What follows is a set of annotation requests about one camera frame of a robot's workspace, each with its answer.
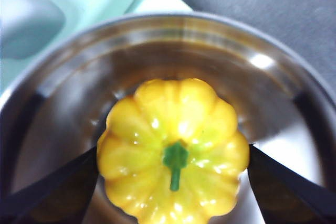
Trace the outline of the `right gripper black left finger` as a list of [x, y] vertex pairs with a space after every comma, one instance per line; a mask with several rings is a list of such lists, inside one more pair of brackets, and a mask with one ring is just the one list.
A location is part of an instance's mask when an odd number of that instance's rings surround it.
[[95, 190], [97, 149], [1, 200], [1, 223], [82, 223]]

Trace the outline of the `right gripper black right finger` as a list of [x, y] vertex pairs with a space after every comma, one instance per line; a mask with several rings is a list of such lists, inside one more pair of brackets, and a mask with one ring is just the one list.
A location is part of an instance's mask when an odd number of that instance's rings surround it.
[[248, 177], [265, 223], [335, 223], [335, 193], [250, 144]]

